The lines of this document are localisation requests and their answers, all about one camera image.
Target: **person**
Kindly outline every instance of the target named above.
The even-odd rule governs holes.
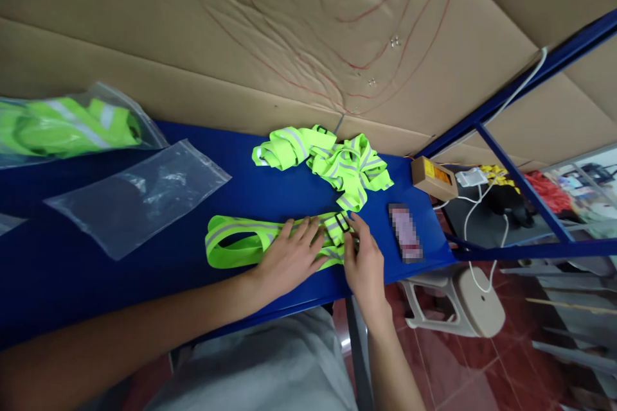
[[[344,271],[368,327],[377,410],[424,411],[384,291],[384,258],[368,225],[345,235]],[[0,353],[3,410],[67,410],[141,366],[285,295],[319,270],[319,220],[288,220],[256,267],[216,284],[102,315]],[[149,410],[351,410],[354,394],[331,316],[322,307],[195,346]]]

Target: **neon green vest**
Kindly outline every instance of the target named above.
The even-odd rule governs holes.
[[[72,98],[0,102],[0,152],[65,159],[140,142],[130,111],[96,98],[87,108]]]
[[[347,217],[346,212],[319,215],[321,226],[325,231],[325,241],[317,257],[330,258],[320,270],[343,263],[344,234],[349,231],[345,217]],[[302,220],[296,220],[293,229],[295,230],[300,223]],[[208,234],[206,235],[208,263],[213,268],[236,268],[259,263],[264,252],[282,229],[283,223],[259,222],[247,218],[215,215],[208,223]],[[253,233],[253,235],[225,247],[220,244],[223,239],[237,233]]]
[[[312,129],[287,127],[270,134],[270,141],[253,150],[257,166],[285,170],[304,160],[312,172],[344,191],[337,204],[344,211],[359,212],[366,203],[365,189],[379,191],[394,185],[377,152],[364,136],[336,144],[336,135],[321,125]]]

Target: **clear plastic bag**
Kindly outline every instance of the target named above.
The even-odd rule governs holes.
[[[20,226],[25,221],[25,218],[0,214],[0,236],[11,231],[13,228]]]
[[[0,98],[0,169],[115,149],[167,146],[143,109],[104,83],[59,98]]]
[[[44,202],[120,260],[230,178],[183,140],[112,177]]]

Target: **blue metal frame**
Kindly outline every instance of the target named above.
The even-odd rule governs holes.
[[[588,24],[579,32],[573,34],[558,48],[548,53],[544,65],[510,104],[532,91],[538,85],[544,83],[553,75],[563,71],[567,66],[604,43],[616,33],[617,10],[613,10],[597,21]],[[446,238],[457,243],[462,249],[468,250],[468,252],[458,253],[459,259],[467,261],[516,260],[521,258],[573,258],[617,254],[617,239],[574,241],[572,235],[570,235],[563,223],[559,221],[551,209],[542,201],[540,195],[532,188],[514,162],[512,162],[510,157],[484,126],[484,122],[502,106],[531,72],[531,69],[524,72],[509,85],[497,92],[491,99],[482,104],[482,106],[426,146],[422,151],[417,153],[416,156],[433,157],[457,139],[470,133],[474,129],[477,130],[488,147],[491,148],[503,166],[508,170],[511,178],[522,190],[525,197],[536,207],[540,215],[560,240],[560,243],[524,247],[513,246],[503,249],[484,249],[483,247],[451,236],[450,234],[446,234]]]
[[[546,57],[544,65],[538,73],[531,79],[527,86],[510,102],[513,104],[530,91],[534,90],[555,74],[559,74],[567,66],[582,58],[594,48],[603,44],[606,40],[617,33],[617,9],[605,14],[600,19],[588,24],[579,32],[565,40],[556,49],[550,51]],[[523,83],[523,81],[533,72],[533,66],[514,79],[510,84],[498,91],[486,103],[482,104],[474,112],[455,124],[446,133],[435,139],[426,146],[415,157],[426,156],[431,158],[439,151],[449,146],[457,139],[462,138],[474,129],[477,122],[486,121],[495,111],[497,111],[508,97]]]

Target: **red cloth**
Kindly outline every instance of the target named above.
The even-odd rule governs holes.
[[[529,175],[525,173],[525,178],[553,213],[559,214],[564,210],[572,210],[570,196],[539,171],[533,171]]]

